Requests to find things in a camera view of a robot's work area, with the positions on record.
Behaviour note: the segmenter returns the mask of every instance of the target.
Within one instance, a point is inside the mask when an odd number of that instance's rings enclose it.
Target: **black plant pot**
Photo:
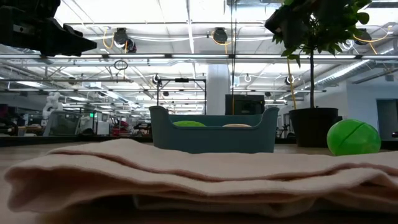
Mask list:
[[[326,136],[338,120],[336,108],[307,108],[289,111],[297,145],[300,147],[328,147]]]

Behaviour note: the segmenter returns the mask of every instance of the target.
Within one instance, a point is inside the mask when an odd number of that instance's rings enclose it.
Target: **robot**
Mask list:
[[[47,121],[49,120],[49,117],[53,111],[63,111],[62,103],[58,101],[60,96],[60,93],[49,93],[49,96],[47,97],[47,103],[43,108],[42,126],[47,125]]]

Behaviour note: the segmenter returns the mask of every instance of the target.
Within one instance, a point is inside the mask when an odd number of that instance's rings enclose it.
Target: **folded towel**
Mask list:
[[[320,202],[398,212],[398,152],[188,154],[120,139],[69,146],[9,168],[14,212],[54,212],[111,195],[138,208],[288,217]]]

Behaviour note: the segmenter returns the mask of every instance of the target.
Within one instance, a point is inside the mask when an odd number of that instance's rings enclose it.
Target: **yellow object in basket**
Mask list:
[[[227,124],[223,126],[224,128],[251,128],[250,125],[247,124]]]

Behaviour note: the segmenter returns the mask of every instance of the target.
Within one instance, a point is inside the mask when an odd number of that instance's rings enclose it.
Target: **blue plastic basket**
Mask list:
[[[192,154],[206,152],[274,152],[278,108],[262,115],[208,116],[169,115],[161,106],[149,108],[154,146]],[[176,121],[201,122],[206,127],[178,127]],[[224,128],[226,124],[248,124],[251,128]]]

